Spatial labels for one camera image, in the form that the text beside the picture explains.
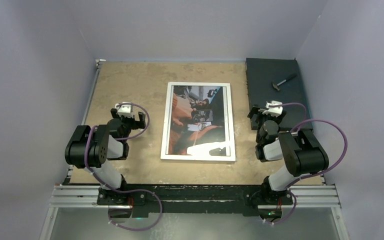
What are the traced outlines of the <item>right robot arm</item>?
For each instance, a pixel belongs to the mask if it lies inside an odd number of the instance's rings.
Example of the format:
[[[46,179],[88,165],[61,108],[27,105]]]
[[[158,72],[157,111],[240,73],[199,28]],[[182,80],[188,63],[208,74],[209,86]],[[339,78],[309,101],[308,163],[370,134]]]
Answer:
[[[283,160],[283,166],[262,183],[260,196],[268,204],[280,198],[293,181],[324,171],[329,158],[309,129],[281,131],[280,123],[293,103],[267,102],[265,107],[254,105],[248,118],[257,124],[255,155],[261,162]]]

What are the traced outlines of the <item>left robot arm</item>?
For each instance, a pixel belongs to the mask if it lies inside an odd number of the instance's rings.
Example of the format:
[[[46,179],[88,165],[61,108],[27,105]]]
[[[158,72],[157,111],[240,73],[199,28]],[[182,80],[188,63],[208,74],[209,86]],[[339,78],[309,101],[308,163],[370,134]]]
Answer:
[[[129,139],[133,130],[149,127],[147,111],[137,113],[138,119],[130,105],[127,109],[114,107],[110,110],[112,119],[97,126],[78,125],[74,130],[64,151],[65,161],[78,169],[84,169],[100,184],[110,191],[109,197],[118,205],[129,199],[126,180],[110,161],[126,160],[129,155]]]

